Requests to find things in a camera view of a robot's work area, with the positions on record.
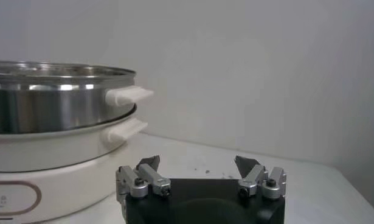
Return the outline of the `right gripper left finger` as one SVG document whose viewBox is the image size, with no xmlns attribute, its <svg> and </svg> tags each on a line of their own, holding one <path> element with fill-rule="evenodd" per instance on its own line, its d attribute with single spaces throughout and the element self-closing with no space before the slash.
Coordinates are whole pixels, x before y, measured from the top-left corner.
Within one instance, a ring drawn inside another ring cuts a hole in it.
<svg viewBox="0 0 374 224">
<path fill-rule="evenodd" d="M 135 167 L 116 170 L 116 199 L 123 211 L 171 211 L 171 179 L 158 173 L 160 156 L 143 158 Z"/>
</svg>

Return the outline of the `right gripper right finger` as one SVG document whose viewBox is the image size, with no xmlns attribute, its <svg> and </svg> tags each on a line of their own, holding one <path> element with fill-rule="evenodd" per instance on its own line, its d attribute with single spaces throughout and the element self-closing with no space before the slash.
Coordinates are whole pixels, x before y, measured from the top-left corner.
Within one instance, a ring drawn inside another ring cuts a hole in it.
<svg viewBox="0 0 374 224">
<path fill-rule="evenodd" d="M 281 167 L 274 167 L 271 173 L 256 159 L 236 156 L 235 164 L 241 175 L 238 180 L 238 194 L 251 198 L 258 193 L 268 200 L 278 200 L 286 196 L 286 173 Z"/>
</svg>

